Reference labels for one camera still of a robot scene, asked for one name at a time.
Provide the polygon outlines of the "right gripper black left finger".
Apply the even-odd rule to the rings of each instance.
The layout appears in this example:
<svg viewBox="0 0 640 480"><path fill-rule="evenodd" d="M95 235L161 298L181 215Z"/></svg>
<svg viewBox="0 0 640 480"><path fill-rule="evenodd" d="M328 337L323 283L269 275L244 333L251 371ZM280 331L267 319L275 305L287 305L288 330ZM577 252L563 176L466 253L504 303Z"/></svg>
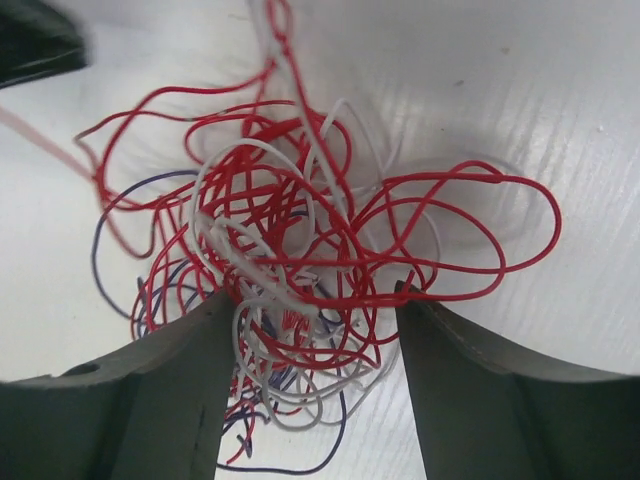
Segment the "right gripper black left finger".
<svg viewBox="0 0 640 480"><path fill-rule="evenodd" d="M234 310L219 292L60 376L2 383L2 478L213 478Z"/></svg>

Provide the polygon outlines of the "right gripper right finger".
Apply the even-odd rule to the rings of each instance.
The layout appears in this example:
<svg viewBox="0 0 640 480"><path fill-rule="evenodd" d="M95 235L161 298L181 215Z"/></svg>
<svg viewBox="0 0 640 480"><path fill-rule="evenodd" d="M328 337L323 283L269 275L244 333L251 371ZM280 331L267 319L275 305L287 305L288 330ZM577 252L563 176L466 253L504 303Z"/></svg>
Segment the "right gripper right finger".
<svg viewBox="0 0 640 480"><path fill-rule="evenodd" d="M430 479L635 479L639 380L508 340L431 301L396 310Z"/></svg>

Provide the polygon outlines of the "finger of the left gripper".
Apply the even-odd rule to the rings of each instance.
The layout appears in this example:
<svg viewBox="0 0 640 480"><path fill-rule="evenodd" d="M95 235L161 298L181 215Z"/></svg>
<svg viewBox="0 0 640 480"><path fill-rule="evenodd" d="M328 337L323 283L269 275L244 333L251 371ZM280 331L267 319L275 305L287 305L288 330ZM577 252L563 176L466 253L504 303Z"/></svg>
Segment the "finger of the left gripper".
<svg viewBox="0 0 640 480"><path fill-rule="evenodd" d="M89 64L75 18L46 1L1 3L1 87L66 74Z"/></svg>

